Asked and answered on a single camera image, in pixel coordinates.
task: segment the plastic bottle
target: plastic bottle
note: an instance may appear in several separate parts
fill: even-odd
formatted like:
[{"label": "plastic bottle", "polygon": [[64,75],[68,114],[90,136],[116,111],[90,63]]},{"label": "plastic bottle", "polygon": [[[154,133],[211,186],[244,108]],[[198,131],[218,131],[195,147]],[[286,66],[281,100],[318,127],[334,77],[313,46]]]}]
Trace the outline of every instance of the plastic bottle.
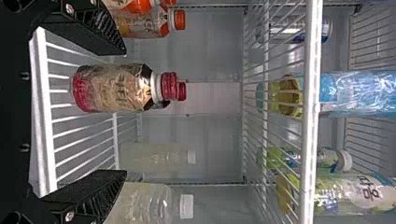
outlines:
[{"label": "plastic bottle", "polygon": [[[285,214],[294,209],[290,197],[293,193],[292,183],[299,188],[300,181],[292,174],[276,177],[276,190],[279,193],[279,204]],[[380,174],[320,174],[317,175],[314,195],[315,215],[356,216],[395,213],[395,182]]]},{"label": "plastic bottle", "polygon": [[159,6],[145,15],[120,10],[110,10],[110,13],[123,37],[160,38],[169,35],[171,30],[186,29],[186,13],[181,9]]},{"label": "plastic bottle", "polygon": [[[303,109],[298,106],[303,103],[302,79],[293,77],[292,75],[283,76],[283,80],[268,83],[268,110],[280,113],[286,116],[299,118],[303,115]],[[263,107],[263,87],[260,83],[256,87],[256,106]]]},{"label": "plastic bottle", "polygon": [[[287,164],[290,168],[298,168],[298,164],[301,163],[301,155],[291,147],[282,147],[282,149],[284,152],[277,147],[268,147],[266,158],[268,169],[286,170],[282,163]],[[317,168],[322,173],[348,172],[352,169],[352,164],[352,156],[345,150],[334,150],[330,147],[318,148]]]},{"label": "plastic bottle", "polygon": [[[300,117],[303,74],[285,75],[269,82],[268,110]],[[262,84],[256,88],[256,106],[262,106]],[[331,117],[396,116],[396,71],[329,72],[320,75],[321,111]]]},{"label": "plastic bottle", "polygon": [[[186,83],[179,82],[178,83],[178,101],[185,101],[187,99],[187,91],[186,91]],[[158,104],[151,107],[151,109],[164,109],[171,104],[170,101],[161,101]]]},{"label": "plastic bottle", "polygon": [[396,115],[396,71],[330,72],[320,76],[322,111],[333,115]]},{"label": "plastic bottle", "polygon": [[[305,18],[299,19],[300,16],[288,16],[283,21],[283,16],[275,16],[270,22],[270,44],[282,44],[293,35],[296,35],[303,30],[299,35],[289,40],[285,44],[301,44],[305,42]],[[259,32],[256,34],[256,40],[262,44],[264,42],[262,38],[262,24],[259,23],[257,29]],[[326,42],[332,34],[332,20],[328,16],[322,18],[322,32],[321,42]]]},{"label": "plastic bottle", "polygon": [[110,10],[120,9],[130,13],[149,13],[154,7],[172,6],[177,0],[102,0]]},{"label": "plastic bottle", "polygon": [[136,144],[120,146],[120,166],[146,175],[177,172],[196,164],[195,150],[182,144]]},{"label": "plastic bottle", "polygon": [[145,111],[177,100],[178,78],[141,63],[83,65],[72,78],[72,92],[85,112]]},{"label": "plastic bottle", "polygon": [[125,182],[104,224],[172,224],[193,218],[193,195],[164,184]]}]

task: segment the orange juice bottle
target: orange juice bottle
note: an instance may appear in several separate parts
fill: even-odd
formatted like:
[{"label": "orange juice bottle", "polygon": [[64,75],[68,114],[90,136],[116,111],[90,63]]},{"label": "orange juice bottle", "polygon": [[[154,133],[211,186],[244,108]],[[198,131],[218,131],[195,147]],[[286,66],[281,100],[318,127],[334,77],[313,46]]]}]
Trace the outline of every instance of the orange juice bottle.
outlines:
[{"label": "orange juice bottle", "polygon": [[159,5],[172,6],[177,0],[102,0],[108,9],[120,9],[131,13],[149,13]]},{"label": "orange juice bottle", "polygon": [[159,38],[169,35],[171,30],[186,29],[184,10],[172,10],[164,5],[154,8],[148,14],[131,14],[121,10],[110,10],[122,37]]}]

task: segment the white wire rack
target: white wire rack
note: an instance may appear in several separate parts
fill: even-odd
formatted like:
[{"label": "white wire rack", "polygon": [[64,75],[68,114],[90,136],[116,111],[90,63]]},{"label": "white wire rack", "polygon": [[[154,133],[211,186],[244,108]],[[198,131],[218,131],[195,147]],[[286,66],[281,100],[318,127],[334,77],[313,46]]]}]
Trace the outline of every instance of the white wire rack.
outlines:
[{"label": "white wire rack", "polygon": [[33,164],[38,194],[46,195],[96,169],[118,169],[118,145],[139,141],[141,116],[86,114],[70,92],[83,64],[109,63],[38,28],[30,42],[33,82]]},{"label": "white wire rack", "polygon": [[[349,70],[396,68],[395,12],[391,5],[372,5],[350,17]],[[344,123],[344,148],[353,157],[353,169],[394,177],[396,121],[348,118]]]},{"label": "white wire rack", "polygon": [[[323,3],[304,0],[252,0],[250,3],[244,27],[243,173],[252,188],[251,193],[256,195],[258,213],[263,214],[269,223],[313,223],[316,175],[316,156],[313,155],[316,155],[318,138]],[[276,24],[272,22],[275,16],[280,18]],[[288,16],[297,16],[296,21],[285,24]],[[271,26],[282,24],[277,33],[271,33],[270,22]],[[304,27],[291,32],[283,42],[274,44],[276,36],[294,22],[302,22]],[[302,33],[306,33],[304,43],[287,44]],[[270,102],[269,83],[295,72],[304,72],[304,104]],[[295,118],[272,113],[268,103],[300,107],[303,116]],[[298,169],[290,169],[271,150],[277,148],[282,156],[289,157],[284,149],[287,147],[302,156],[301,162],[296,162]],[[300,184],[291,183],[288,174],[296,176]],[[288,204],[287,213],[278,209],[276,175],[289,181],[290,190],[284,190],[293,204]]]}]

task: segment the bottle neck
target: bottle neck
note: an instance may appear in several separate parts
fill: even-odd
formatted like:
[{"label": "bottle neck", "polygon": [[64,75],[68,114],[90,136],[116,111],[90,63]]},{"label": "bottle neck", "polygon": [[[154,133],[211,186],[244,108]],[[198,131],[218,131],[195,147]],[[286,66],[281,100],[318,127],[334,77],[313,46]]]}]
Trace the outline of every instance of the bottle neck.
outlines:
[{"label": "bottle neck", "polygon": [[151,97],[154,104],[159,104],[163,101],[163,92],[161,87],[161,74],[151,73],[150,87]]},{"label": "bottle neck", "polygon": [[169,16],[169,29],[170,30],[176,30],[176,25],[175,25],[175,11],[172,9],[168,9],[168,16]]},{"label": "bottle neck", "polygon": [[161,0],[149,0],[149,4],[152,7],[159,6],[161,4]]}]

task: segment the red bottle cap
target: red bottle cap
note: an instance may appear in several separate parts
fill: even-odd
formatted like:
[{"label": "red bottle cap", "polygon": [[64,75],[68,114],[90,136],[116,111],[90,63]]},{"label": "red bottle cap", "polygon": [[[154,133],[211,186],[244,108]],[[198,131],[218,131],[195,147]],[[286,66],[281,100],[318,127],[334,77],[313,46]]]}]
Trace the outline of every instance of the red bottle cap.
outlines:
[{"label": "red bottle cap", "polygon": [[175,72],[163,73],[161,76],[161,92],[164,100],[177,100],[178,78]]},{"label": "red bottle cap", "polygon": [[178,101],[185,101],[187,99],[187,89],[185,82],[178,83]]},{"label": "red bottle cap", "polygon": [[174,11],[175,16],[175,29],[185,30],[186,29],[186,12],[181,9]]}]

